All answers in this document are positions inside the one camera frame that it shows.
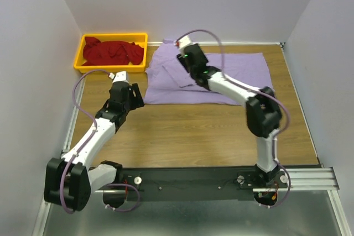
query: black bracket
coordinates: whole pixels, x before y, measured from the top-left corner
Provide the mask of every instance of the black bracket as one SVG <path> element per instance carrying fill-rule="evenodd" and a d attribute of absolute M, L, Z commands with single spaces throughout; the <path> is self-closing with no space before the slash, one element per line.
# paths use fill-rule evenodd
<path fill-rule="evenodd" d="M 253 171 L 239 171 L 237 175 L 240 189 L 270 188 L 274 183 L 277 183 L 279 188 L 287 187 L 287 184 L 280 180 L 285 174 L 278 166 L 268 173 L 255 166 Z"/>
<path fill-rule="evenodd" d="M 195 80 L 197 85 L 210 90 L 208 79 L 210 79 L 210 77 L 216 72 L 220 72 L 220 69 L 206 65 L 209 61 L 198 44 L 187 46 L 184 49 L 184 53 L 184 56 L 181 54 L 177 55 L 178 61 L 190 74 L 191 78 Z"/>
<path fill-rule="evenodd" d="M 66 162 L 64 159 L 52 158 L 45 173 L 44 200 L 50 203 L 61 205 L 59 197 L 59 185 Z M 90 180 L 86 167 L 81 163 L 71 165 L 70 176 L 64 182 L 64 200 L 66 205 L 74 211 L 82 210 L 91 195 Z"/>
<path fill-rule="evenodd" d="M 274 91 L 265 87 L 259 90 L 275 97 Z M 282 113 L 276 102 L 263 95 L 250 97 L 246 102 L 247 127 L 257 137 L 268 138 L 269 134 L 279 128 Z"/>
<path fill-rule="evenodd" d="M 101 162 L 101 164 L 107 164 L 110 166 L 113 166 L 114 168 L 117 169 L 116 173 L 116 178 L 114 179 L 113 183 L 122 183 L 123 181 L 123 166 L 122 164 L 113 162 L 113 161 L 108 161 L 105 160 Z M 116 193 L 104 193 L 103 196 L 103 202 L 104 204 L 108 204 L 111 207 L 120 207 L 121 205 L 124 204 L 126 200 L 126 195 L 125 193 L 122 194 L 116 194 Z"/>
<path fill-rule="evenodd" d="M 126 121 L 131 110 L 143 107 L 144 101 L 137 83 L 131 86 L 124 81 L 117 81 L 112 84 L 110 98 L 103 107 L 96 113 L 96 118 L 104 118 L 115 123 L 116 132 Z"/>

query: folded garment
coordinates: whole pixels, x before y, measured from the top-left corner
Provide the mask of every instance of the folded garment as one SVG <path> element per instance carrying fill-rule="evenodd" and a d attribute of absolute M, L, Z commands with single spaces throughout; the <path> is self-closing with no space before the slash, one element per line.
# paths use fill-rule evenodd
<path fill-rule="evenodd" d="M 200 86 L 176 59 L 179 53 L 173 41 L 165 40 L 153 55 L 148 74 L 146 104 L 238 104 Z M 220 54 L 206 54 L 209 65 L 221 68 Z M 225 73 L 255 87 L 272 87 L 267 63 L 262 53 L 225 54 Z"/>
<path fill-rule="evenodd" d="M 104 41 L 86 37 L 83 57 L 84 66 L 139 65 L 144 58 L 144 49 L 126 41 Z"/>

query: purple cloth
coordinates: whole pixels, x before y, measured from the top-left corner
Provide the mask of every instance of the purple cloth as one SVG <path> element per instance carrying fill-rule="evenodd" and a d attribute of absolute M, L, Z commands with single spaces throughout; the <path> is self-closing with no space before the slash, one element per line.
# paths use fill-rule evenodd
<path fill-rule="evenodd" d="M 153 55 L 148 74 L 146 104 L 217 103 L 237 105 L 228 97 L 199 87 L 176 59 L 179 53 L 173 41 L 164 40 Z M 220 54 L 206 54 L 209 65 L 221 68 Z M 272 87 L 262 53 L 225 54 L 225 73 L 255 87 Z"/>

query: cable connector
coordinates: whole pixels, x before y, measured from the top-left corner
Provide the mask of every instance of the cable connector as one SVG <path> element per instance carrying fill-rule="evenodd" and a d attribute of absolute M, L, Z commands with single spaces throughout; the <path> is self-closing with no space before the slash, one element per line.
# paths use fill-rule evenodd
<path fill-rule="evenodd" d="M 114 78 L 116 77 L 116 74 L 110 73 L 110 74 L 108 75 L 108 77 L 109 77 L 111 80 L 114 80 Z"/>
<path fill-rule="evenodd" d="M 179 39 L 178 41 L 176 41 L 176 44 L 178 44 L 178 49 L 180 51 L 180 53 L 182 55 L 184 55 L 184 49 L 189 46 L 192 45 L 193 42 L 191 41 L 191 39 L 189 38 L 189 36 L 184 36 L 181 39 Z"/>
<path fill-rule="evenodd" d="M 121 71 L 121 72 L 116 73 L 112 83 L 115 83 L 118 81 L 124 81 L 129 84 L 128 73 L 126 71 Z"/>

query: metal floor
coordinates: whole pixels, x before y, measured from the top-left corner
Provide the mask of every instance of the metal floor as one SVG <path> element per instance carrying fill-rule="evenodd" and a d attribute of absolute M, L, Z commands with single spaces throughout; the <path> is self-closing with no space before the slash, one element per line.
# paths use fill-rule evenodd
<path fill-rule="evenodd" d="M 47 236 L 336 236 L 341 235 L 327 191 L 294 191 L 266 209 L 250 201 L 143 202 L 128 213 L 104 208 L 92 194 L 86 208 L 66 214 L 52 205 Z"/>

